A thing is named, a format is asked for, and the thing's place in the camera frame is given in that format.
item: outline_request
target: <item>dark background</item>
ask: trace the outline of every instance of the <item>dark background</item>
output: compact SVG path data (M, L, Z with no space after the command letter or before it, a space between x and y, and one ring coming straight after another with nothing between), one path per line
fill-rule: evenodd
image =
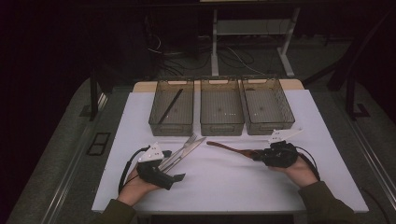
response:
M381 6L379 1L305 6L295 35L354 37L373 23L372 15ZM197 54L196 36L210 35L211 12L174 11L172 17L166 16L168 12L152 11L147 22L144 13L80 11L67 1L2 1L0 223L6 222L70 99L90 74L97 75L106 92L114 85L154 78L148 33L163 36L169 48L182 49L191 57ZM224 10L221 16L253 14ZM396 66L395 14L378 30L357 70L361 83L370 86L369 92L393 120L395 105L389 102L396 95L390 72Z

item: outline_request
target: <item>translucent bin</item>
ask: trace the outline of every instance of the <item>translucent bin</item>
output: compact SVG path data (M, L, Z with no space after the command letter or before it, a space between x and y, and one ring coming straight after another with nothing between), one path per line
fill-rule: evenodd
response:
M193 77L162 78L157 83L149 116L154 136L192 135L194 107Z
M201 135L237 136L244 114L237 77L202 77Z
M269 135L295 122L279 79L242 76L242 101L249 135Z

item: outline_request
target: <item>metal rail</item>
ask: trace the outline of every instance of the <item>metal rail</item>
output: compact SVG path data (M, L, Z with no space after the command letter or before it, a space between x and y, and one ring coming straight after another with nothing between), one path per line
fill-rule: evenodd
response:
M393 209L396 211L396 186L393 180L388 175L388 172L382 165L379 158L376 156L374 149L371 147L370 143L367 141L366 137L364 136L363 132L361 131L361 127L357 123L350 118L350 116L345 111L345 102L342 101L340 93L334 92L332 93L332 98L336 102L338 108L343 114L344 119L349 124L350 128L352 129L355 137L359 141L361 145L361 152L363 153L365 159L369 163L371 169L373 170L376 179L378 180L379 184L384 190L385 194L387 195L390 203L393 206Z
M99 99L99 107L97 116L95 119L88 123L87 127L85 128L84 132L82 133L81 137L78 140L78 145L75 154L73 155L72 160L70 161L66 171L64 172L64 176L58 185L55 193L52 197L52 201L49 204L49 207L46 211L46 214L43 216L41 223L56 223L56 218L59 215L62 205L64 204L64 200L66 199L67 193L70 190L70 187L73 184L73 180L76 176L78 167L81 162L82 155L86 152L86 149L89 146L93 138L93 133L95 128L100 120L102 113L101 111L106 105L106 96L102 94Z

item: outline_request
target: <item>dark rod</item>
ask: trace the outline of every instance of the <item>dark rod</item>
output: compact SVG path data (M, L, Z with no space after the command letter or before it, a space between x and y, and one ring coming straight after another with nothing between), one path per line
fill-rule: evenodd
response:
M96 75L95 71L91 71L91 78L90 78L90 85L91 85L91 118L90 121L93 121L99 111L98 108L98 87L96 82Z
M161 117L161 119L158 122L158 124L162 124L163 123L163 120L166 118L166 116L168 115L169 111L172 109L172 106L175 104L176 100L178 99L178 97L180 96L180 94L182 92L183 92L183 89L178 90L178 92L176 93L176 96L174 97L174 99L172 100L172 102L168 106L168 108L166 108L165 113L163 113L163 116Z

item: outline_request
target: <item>person's right hand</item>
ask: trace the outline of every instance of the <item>person's right hand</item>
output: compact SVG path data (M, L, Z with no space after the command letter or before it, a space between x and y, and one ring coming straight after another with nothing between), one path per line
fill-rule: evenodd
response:
M136 167L137 164L132 172L128 174L127 183L122 188L120 195L117 198L118 201L130 206L138 203L149 192L155 189L160 189L160 187L141 179L137 173Z
M297 161L288 168L269 167L273 171L285 173L298 187L303 188L318 182L308 164L298 157Z

